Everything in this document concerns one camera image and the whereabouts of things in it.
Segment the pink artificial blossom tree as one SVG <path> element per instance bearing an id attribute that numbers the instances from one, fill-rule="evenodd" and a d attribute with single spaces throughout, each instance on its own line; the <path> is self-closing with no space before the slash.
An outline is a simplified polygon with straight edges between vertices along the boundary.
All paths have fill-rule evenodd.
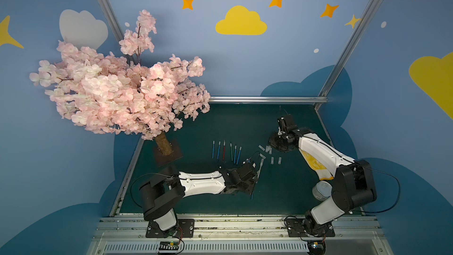
<path id="1" fill-rule="evenodd" d="M 122 56 L 61 42 L 61 61 L 40 61 L 30 80 L 44 87 L 61 117 L 75 125 L 98 134 L 140 134 L 170 154 L 166 133 L 209 112 L 210 94 L 193 82 L 205 70 L 199 57 L 187 61 L 172 56 L 151 67 L 128 60 L 153 51 L 154 33 L 156 19 L 142 10 L 136 29 L 127 30 L 119 43 Z"/>

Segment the left slanted aluminium frame post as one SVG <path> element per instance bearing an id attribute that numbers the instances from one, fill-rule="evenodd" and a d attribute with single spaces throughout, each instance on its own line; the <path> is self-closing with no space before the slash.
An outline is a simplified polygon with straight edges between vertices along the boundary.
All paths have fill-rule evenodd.
<path id="1" fill-rule="evenodd" d="M 106 17 L 106 20 L 113 32 L 115 39 L 119 42 L 123 39 L 123 33 L 119 24 L 119 21 L 114 13 L 114 10 L 109 0 L 97 0 L 99 6 Z"/>

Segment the left green circuit board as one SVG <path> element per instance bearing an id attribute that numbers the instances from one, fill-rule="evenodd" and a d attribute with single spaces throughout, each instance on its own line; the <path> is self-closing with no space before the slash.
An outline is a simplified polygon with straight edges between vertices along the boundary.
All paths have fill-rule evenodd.
<path id="1" fill-rule="evenodd" d="M 181 243 L 177 241 L 161 241 L 158 244 L 158 254 L 177 254 L 182 247 Z"/>

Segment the green carving knife capped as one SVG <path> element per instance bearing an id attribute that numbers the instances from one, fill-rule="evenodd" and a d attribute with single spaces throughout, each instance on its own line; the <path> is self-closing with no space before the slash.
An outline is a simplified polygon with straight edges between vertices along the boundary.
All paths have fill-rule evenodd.
<path id="1" fill-rule="evenodd" d="M 231 159 L 231 162 L 234 161 L 234 152 L 233 152 L 233 148 L 232 148 L 232 143 L 230 143 L 230 159 Z"/>

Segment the yellow work glove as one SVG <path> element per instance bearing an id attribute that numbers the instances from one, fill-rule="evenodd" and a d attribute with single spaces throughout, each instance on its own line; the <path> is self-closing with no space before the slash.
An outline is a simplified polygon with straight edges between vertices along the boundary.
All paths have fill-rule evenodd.
<path id="1" fill-rule="evenodd" d="M 320 181 L 332 180 L 334 178 L 329 170 L 323 164 L 317 161 L 313 156 L 305 151 L 299 151 L 307 162 L 308 166 L 317 174 Z"/>

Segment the right round green circuit board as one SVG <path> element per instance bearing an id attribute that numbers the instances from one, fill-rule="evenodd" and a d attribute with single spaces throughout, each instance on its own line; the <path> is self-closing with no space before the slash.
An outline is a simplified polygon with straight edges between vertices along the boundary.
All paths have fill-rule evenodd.
<path id="1" fill-rule="evenodd" d="M 325 242 L 307 242 L 308 255 L 325 255 L 326 244 Z"/>

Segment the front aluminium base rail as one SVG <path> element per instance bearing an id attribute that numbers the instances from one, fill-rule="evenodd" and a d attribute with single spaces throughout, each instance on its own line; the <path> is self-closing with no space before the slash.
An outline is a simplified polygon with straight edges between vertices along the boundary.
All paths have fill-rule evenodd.
<path id="1" fill-rule="evenodd" d="M 297 218 L 284 215 L 181 214 L 185 234 L 149 237 L 151 225 L 139 214 L 102 218 L 89 255 L 158 254 L 161 241 L 177 241 L 173 255 L 306 255 L 307 242 L 325 242 L 328 255 L 391 255 L 375 217 L 344 216 L 333 222 L 332 237 L 298 234 Z"/>

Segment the horizontal aluminium frame rail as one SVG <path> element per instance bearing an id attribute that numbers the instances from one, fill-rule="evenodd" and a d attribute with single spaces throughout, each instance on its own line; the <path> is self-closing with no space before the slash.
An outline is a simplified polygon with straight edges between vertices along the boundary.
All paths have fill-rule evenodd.
<path id="1" fill-rule="evenodd" d="M 212 104 L 272 104 L 272 105 L 304 105 L 327 103 L 326 97 L 278 97 L 278 96 L 212 96 Z"/>

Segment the dark square tree base plate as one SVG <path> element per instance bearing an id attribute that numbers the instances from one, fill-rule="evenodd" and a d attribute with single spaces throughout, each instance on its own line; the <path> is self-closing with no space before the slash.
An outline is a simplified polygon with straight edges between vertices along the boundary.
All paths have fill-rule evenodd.
<path id="1" fill-rule="evenodd" d="M 169 141 L 169 147 L 171 148 L 171 153 L 167 155 L 163 153 L 159 144 L 156 144 L 154 147 L 153 156 L 157 167 L 165 166 L 183 157 L 183 153 L 177 139 Z"/>

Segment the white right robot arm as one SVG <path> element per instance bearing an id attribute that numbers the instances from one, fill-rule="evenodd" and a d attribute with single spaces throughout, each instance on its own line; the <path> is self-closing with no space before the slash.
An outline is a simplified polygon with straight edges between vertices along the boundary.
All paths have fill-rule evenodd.
<path id="1" fill-rule="evenodd" d="M 320 163 L 333 178 L 331 196 L 306 213 L 307 228 L 327 227 L 333 220 L 354 208 L 374 202 L 377 192 L 371 166 L 356 161 L 330 146 L 308 128 L 298 127 L 292 115 L 278 119 L 278 131 L 271 134 L 268 144 L 281 152 L 298 149 Z"/>

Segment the slanted aluminium frame post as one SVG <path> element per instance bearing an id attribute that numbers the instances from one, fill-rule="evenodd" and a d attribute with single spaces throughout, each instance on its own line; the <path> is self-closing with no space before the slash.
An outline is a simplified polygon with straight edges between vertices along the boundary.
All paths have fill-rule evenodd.
<path id="1" fill-rule="evenodd" d="M 383 0 L 370 0 L 367 4 L 361 20 L 358 22 L 358 25 L 354 28 L 354 31 L 348 40 L 344 50 L 342 51 L 337 63 L 335 64 L 334 68 L 330 72 L 325 84 L 323 85 L 319 95 L 318 95 L 318 102 L 314 104 L 315 111 L 318 112 L 319 109 L 322 107 L 322 104 L 328 102 L 328 94 L 330 93 L 331 89 L 335 85 L 337 79 L 339 78 L 341 72 L 343 71 L 346 63 L 350 59 L 350 56 L 354 52 L 356 46 L 358 45 L 359 41 L 362 38 L 362 35 L 365 33 L 368 25 L 372 21 L 374 15 L 376 14 L 377 10 L 381 6 Z"/>
<path id="2" fill-rule="evenodd" d="M 106 17 L 106 20 L 113 32 L 115 39 L 119 42 L 123 39 L 123 33 L 119 24 L 119 21 L 114 13 L 114 10 L 109 0 L 97 0 L 99 6 Z"/>

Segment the right slanted aluminium frame post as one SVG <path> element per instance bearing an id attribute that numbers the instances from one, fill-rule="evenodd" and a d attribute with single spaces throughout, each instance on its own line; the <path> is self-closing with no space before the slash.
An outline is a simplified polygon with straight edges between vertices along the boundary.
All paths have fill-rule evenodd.
<path id="1" fill-rule="evenodd" d="M 362 38 L 362 35 L 365 33 L 368 25 L 372 21 L 374 15 L 376 14 L 377 10 L 381 6 L 383 0 L 370 0 L 367 4 L 361 20 L 358 22 L 358 25 L 354 28 L 354 31 L 348 40 L 344 50 L 342 51 L 337 63 L 335 64 L 334 68 L 330 72 L 325 84 L 323 85 L 319 95 L 318 95 L 318 102 L 314 104 L 315 111 L 318 112 L 319 109 L 322 107 L 322 104 L 328 102 L 328 94 L 330 93 L 331 89 L 335 85 L 337 79 L 339 78 L 341 72 L 343 71 L 346 63 L 350 59 L 350 56 L 354 52 L 356 46 L 358 45 L 359 41 Z"/>

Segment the short blue carving knife capped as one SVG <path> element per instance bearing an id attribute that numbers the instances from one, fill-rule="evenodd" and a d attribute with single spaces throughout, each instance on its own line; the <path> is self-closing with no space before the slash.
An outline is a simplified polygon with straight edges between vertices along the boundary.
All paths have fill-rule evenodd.
<path id="1" fill-rule="evenodd" d="M 240 159 L 240 156 L 241 156 L 241 151 L 242 151 L 242 146 L 239 147 L 238 155 L 237 155 L 237 157 L 236 157 L 236 164 L 237 164 L 237 165 L 239 164 L 239 159 Z"/>

